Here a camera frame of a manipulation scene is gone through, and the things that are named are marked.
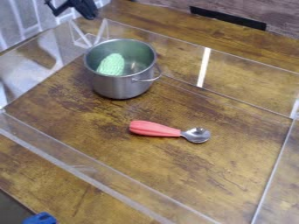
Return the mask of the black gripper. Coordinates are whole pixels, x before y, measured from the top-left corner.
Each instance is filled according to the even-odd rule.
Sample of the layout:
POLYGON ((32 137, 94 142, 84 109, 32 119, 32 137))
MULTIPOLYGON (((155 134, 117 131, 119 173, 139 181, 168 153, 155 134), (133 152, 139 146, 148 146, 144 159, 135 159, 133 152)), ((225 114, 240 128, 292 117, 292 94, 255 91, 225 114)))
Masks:
POLYGON ((44 0, 44 4, 49 7, 54 17, 57 17, 70 7, 74 7, 78 14, 86 20, 93 20, 97 16, 97 6, 93 0, 65 0, 58 7, 53 6, 52 0, 44 0))

